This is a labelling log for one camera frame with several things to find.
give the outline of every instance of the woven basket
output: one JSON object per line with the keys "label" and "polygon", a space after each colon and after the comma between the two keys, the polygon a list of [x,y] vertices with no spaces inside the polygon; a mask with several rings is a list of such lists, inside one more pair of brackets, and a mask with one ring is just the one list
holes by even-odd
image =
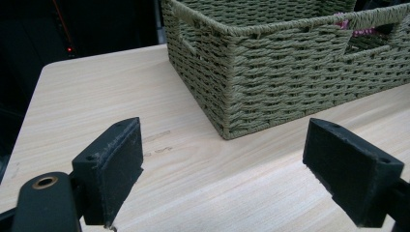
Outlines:
{"label": "woven basket", "polygon": [[[163,0],[169,59],[225,139],[410,82],[410,4],[354,5]],[[389,35],[352,37],[385,24]]]}

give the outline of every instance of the wood grain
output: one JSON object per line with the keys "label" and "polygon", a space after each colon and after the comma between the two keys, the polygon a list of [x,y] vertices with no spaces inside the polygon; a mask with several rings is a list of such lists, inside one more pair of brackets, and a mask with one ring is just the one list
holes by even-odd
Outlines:
{"label": "wood grain", "polygon": [[[141,120],[145,171],[114,222],[119,231],[358,231],[302,164],[310,117],[404,161],[402,178],[410,180],[410,85],[225,141],[160,45],[43,69],[0,186],[0,210],[15,206],[31,178],[70,173],[76,155],[131,117]],[[382,229],[360,231],[392,227],[388,218]]]}

